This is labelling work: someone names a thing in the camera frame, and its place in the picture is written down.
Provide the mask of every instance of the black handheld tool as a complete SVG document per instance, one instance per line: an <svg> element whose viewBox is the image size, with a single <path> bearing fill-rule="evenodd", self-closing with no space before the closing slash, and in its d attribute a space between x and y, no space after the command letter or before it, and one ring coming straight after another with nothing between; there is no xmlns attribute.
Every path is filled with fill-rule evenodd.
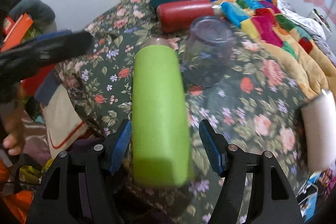
<svg viewBox="0 0 336 224"><path fill-rule="evenodd" d="M111 188L118 188L118 172L125 172L119 168L131 132L131 122L125 119L116 133L87 153L61 151L42 180L26 224L123 223Z"/></svg>
<svg viewBox="0 0 336 224"><path fill-rule="evenodd" d="M208 120L200 122L199 136L212 170L225 177L209 224L237 223L247 173L253 173L253 180L246 224L303 224L293 190L270 151L261 155L246 153L235 144L228 144Z"/></svg>

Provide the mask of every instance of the red foam tube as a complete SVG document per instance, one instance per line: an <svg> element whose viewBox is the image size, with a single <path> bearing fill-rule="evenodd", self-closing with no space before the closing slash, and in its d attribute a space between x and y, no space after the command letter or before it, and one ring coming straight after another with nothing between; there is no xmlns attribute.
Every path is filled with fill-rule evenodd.
<svg viewBox="0 0 336 224"><path fill-rule="evenodd" d="M164 3L157 8L164 33L188 29L191 23L201 16L213 16L213 3L210 0L182 0Z"/></svg>

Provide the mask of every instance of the bed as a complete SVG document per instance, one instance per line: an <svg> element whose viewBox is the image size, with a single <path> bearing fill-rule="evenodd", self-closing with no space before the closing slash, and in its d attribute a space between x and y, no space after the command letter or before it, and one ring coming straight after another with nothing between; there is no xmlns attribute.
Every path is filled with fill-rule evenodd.
<svg viewBox="0 0 336 224"><path fill-rule="evenodd" d="M148 38L163 35L149 1L122 0L93 20L85 28L95 37L91 55L56 66L76 112L99 136L115 133L123 119L131 119L135 54ZM310 173L297 110L321 89L336 94L336 68L304 29L280 13L277 0L213 1L224 3L236 44L217 85L206 89L184 80L196 180L179 189L141 188L131 175L131 145L123 163L129 171L127 189L175 223L207 223L223 184L199 137L202 119L244 151L271 151L298 195ZM180 59L187 35L166 35ZM240 223L246 218L251 183L247 176Z"/></svg>

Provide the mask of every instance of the clear glass jar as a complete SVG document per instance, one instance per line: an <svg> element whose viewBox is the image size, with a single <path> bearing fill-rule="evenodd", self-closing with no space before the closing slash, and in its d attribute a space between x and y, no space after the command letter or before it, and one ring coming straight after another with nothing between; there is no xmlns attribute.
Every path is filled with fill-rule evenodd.
<svg viewBox="0 0 336 224"><path fill-rule="evenodd" d="M183 76L199 86L215 85L224 76L235 41L225 19L204 16L194 20L185 44Z"/></svg>

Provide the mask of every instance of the floral bedspread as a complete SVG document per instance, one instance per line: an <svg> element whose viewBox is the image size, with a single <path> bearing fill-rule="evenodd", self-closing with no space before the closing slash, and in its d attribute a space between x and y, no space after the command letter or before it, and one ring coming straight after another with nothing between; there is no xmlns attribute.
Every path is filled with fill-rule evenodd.
<svg viewBox="0 0 336 224"><path fill-rule="evenodd" d="M96 40L92 55L56 67L67 83L75 110L99 135L115 133L123 119L131 118L134 56L149 37L162 35L149 1L122 0L96 18L86 27ZM129 175L127 188L176 223L207 223L223 184L211 170L199 137L198 124L204 118L244 151L271 151L295 194L308 178L301 156L302 128L297 127L300 123L295 117L305 95L266 50L235 27L232 30L237 42L223 79L208 89L184 81L195 181L179 189L144 189ZM180 57L186 34L175 32L167 37ZM131 156L130 145L124 162L130 174ZM247 175L241 223L246 218L251 184L252 176Z"/></svg>

